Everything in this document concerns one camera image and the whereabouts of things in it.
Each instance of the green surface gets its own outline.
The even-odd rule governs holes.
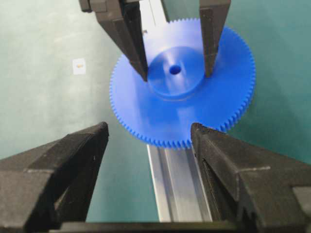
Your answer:
[[[121,52],[78,0],[0,1],[0,158],[106,121],[110,138],[88,221],[157,221],[147,149],[110,109]],[[86,75],[72,60],[85,58]]]
[[[198,0],[164,0],[170,20],[199,17]],[[311,1],[232,0],[227,26],[256,61],[253,102],[229,134],[311,163]]]
[[[197,17],[198,1],[166,0],[170,18]],[[89,221],[157,221],[143,143],[110,109],[110,73],[120,51],[78,0],[0,1],[0,157],[109,123],[110,140]],[[308,0],[233,0],[227,24],[251,47],[254,101],[230,134],[311,163]],[[85,58],[86,75],[72,74]]]

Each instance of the small label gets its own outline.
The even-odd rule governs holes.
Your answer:
[[[86,61],[84,58],[74,59],[72,61],[73,74],[86,74]]]

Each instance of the center hole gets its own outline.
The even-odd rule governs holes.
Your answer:
[[[170,73],[173,75],[179,74],[181,71],[181,67],[178,65],[171,66]]]

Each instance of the plastic gear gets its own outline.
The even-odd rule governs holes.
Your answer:
[[[226,132],[251,102],[256,68],[243,39],[225,27],[211,77],[204,76],[198,19],[173,21],[144,36],[148,82],[122,55],[110,82],[110,102],[121,125],[145,143],[190,148],[194,122]]]

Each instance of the blue gear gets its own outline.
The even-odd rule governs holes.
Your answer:
[[[254,92],[256,69],[246,43],[224,28],[211,77],[204,77],[200,21],[168,23],[144,36],[148,82],[122,55],[111,77],[110,101],[136,138],[165,148],[190,148],[194,122],[226,132]]]

